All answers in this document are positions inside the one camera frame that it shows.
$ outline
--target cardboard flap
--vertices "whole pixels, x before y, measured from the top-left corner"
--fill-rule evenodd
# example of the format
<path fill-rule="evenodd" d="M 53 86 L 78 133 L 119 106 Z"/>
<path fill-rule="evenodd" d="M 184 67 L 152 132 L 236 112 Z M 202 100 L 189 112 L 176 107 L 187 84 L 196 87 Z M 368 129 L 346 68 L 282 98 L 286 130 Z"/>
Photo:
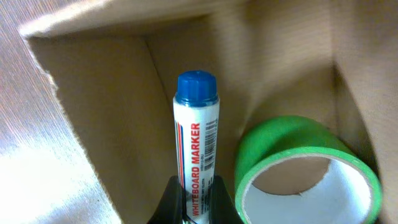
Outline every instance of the cardboard flap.
<path fill-rule="evenodd" d="M 87 0 L 25 24 L 24 37 L 54 37 L 97 27 L 123 24 L 150 24 L 207 14 L 228 4 L 245 0 Z"/>
<path fill-rule="evenodd" d="M 146 222 L 177 163 L 172 113 L 145 41 L 29 44 L 120 217 Z"/>

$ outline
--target black object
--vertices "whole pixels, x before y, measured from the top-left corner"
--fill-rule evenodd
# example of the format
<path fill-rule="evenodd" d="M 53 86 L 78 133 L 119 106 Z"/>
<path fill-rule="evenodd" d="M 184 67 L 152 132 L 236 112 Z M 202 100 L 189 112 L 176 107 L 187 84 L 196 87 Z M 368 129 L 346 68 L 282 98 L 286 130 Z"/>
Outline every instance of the black object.
<path fill-rule="evenodd" d="M 148 221 L 148 224 L 181 224 L 181 192 L 182 190 L 178 182 L 178 177 L 171 177 L 162 199 L 154 215 Z M 210 224 L 219 223 L 242 224 L 243 222 L 236 213 L 231 197 L 226 191 L 223 179 L 220 176 L 215 176 L 211 190 Z"/>

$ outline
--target barcode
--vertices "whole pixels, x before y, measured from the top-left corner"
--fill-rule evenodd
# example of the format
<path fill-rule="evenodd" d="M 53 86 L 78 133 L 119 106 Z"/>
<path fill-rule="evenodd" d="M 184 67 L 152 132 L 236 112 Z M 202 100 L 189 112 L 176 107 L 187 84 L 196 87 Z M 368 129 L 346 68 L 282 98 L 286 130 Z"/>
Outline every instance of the barcode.
<path fill-rule="evenodd" d="M 205 171 L 214 167 L 218 119 L 206 124 Z"/>

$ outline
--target white inner tape core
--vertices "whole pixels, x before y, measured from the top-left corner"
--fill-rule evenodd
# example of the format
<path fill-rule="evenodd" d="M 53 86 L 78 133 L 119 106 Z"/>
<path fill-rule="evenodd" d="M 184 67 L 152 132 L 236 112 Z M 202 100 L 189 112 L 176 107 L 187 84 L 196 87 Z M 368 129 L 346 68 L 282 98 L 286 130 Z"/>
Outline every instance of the white inner tape core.
<path fill-rule="evenodd" d="M 336 159 L 331 159 L 323 179 L 300 195 L 272 195 L 250 185 L 243 198 L 245 217 L 252 224 L 354 224 L 363 222 L 371 207 L 365 178 Z"/>

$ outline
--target blue marker cap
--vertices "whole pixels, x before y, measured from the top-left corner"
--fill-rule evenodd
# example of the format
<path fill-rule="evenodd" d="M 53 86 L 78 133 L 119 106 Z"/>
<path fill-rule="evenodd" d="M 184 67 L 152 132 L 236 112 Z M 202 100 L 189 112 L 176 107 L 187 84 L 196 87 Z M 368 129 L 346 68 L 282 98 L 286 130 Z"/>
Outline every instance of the blue marker cap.
<path fill-rule="evenodd" d="M 200 70 L 188 71 L 178 77 L 178 103 L 188 106 L 208 106 L 218 101 L 216 77 Z"/>

